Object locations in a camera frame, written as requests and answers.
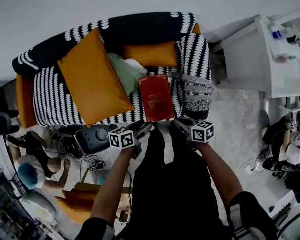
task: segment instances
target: black and white patterned sofa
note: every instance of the black and white patterned sofa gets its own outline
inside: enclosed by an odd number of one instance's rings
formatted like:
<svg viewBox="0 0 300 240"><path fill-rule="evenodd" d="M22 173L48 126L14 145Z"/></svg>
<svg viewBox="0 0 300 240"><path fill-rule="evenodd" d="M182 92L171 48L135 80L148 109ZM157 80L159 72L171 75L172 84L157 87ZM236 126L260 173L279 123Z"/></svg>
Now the black and white patterned sofa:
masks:
<svg viewBox="0 0 300 240"><path fill-rule="evenodd" d="M34 79L33 107L39 125L84 125L58 60L95 28L98 28L108 53L122 54L124 45L175 41L178 68L148 67L148 75L169 74L176 117L188 115L206 119L214 86L211 82L208 43L202 35L192 33L196 22L194 14L181 12L143 13L100 20L38 44L15 58L12 66L17 74ZM108 125L146 120L140 90L131 93L129 99L135 111L106 118L99 123Z"/></svg>

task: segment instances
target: book cover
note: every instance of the book cover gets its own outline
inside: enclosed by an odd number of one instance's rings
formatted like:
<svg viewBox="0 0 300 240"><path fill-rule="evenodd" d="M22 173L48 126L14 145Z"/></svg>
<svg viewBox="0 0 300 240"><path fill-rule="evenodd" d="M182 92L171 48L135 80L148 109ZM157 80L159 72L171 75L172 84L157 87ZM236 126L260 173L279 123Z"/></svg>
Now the book cover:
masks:
<svg viewBox="0 0 300 240"><path fill-rule="evenodd" d="M139 86L148 123L175 117L168 75L140 78Z"/></svg>

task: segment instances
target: white cabinet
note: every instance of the white cabinet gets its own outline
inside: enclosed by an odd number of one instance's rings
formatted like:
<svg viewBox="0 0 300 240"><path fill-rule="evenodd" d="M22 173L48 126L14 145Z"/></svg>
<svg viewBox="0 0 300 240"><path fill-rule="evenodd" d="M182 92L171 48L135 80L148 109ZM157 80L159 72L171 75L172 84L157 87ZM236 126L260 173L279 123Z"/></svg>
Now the white cabinet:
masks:
<svg viewBox="0 0 300 240"><path fill-rule="evenodd" d="M230 36L214 48L223 49L227 83L218 88L266 92L270 98L300 96L300 47L286 39L274 40L273 29L281 25L258 16L254 23ZM289 64L278 64L273 56L296 56Z"/></svg>

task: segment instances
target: black sleeve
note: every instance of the black sleeve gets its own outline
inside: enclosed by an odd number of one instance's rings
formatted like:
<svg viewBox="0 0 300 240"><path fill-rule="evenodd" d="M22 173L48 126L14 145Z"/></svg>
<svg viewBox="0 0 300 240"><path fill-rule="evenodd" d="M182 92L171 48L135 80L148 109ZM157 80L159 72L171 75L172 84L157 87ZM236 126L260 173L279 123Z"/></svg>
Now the black sleeve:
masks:
<svg viewBox="0 0 300 240"><path fill-rule="evenodd" d="M90 218L82 226L79 235L75 240L113 240L115 230L109 222L102 218Z"/></svg>
<svg viewBox="0 0 300 240"><path fill-rule="evenodd" d="M256 197L249 192L237 194L230 202L229 207L240 205L242 224L245 228L257 228L266 237L267 240L278 239L278 230L274 221L269 217L266 211L258 203ZM228 222L233 230L233 223L230 215Z"/></svg>

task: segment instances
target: person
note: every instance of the person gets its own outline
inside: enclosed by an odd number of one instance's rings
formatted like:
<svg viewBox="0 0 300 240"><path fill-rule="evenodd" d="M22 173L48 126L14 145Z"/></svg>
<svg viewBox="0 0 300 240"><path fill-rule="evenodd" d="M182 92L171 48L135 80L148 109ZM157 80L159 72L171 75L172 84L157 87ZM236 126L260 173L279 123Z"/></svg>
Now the person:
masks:
<svg viewBox="0 0 300 240"><path fill-rule="evenodd" d="M22 183L30 190L35 188L46 190L62 190L68 180L71 167L69 159L64 159L64 172L59 181L49 180L61 169L62 160L50 158L43 147L48 145L35 131L29 131L23 138L8 136L11 145L13 163ZM26 155L22 156L20 148L26 150Z"/></svg>
<svg viewBox="0 0 300 240"><path fill-rule="evenodd" d="M283 116L271 127L265 127L262 138L271 145L271 157L262 166L270 171L294 171L300 168L300 113L297 114L297 128L292 131L294 122L291 115Z"/></svg>
<svg viewBox="0 0 300 240"><path fill-rule="evenodd" d="M228 216L230 207L239 204L245 227L258 228L266 239L276 239L273 221L253 194L243 191L223 159L208 144L196 143L202 156L194 152L174 124L169 131L174 152L169 164L165 164L165 140L160 130L150 133L145 158L135 172L126 227L115 236L116 211L133 147L121 151L76 239L232 239L234 230L219 219L211 177Z"/></svg>

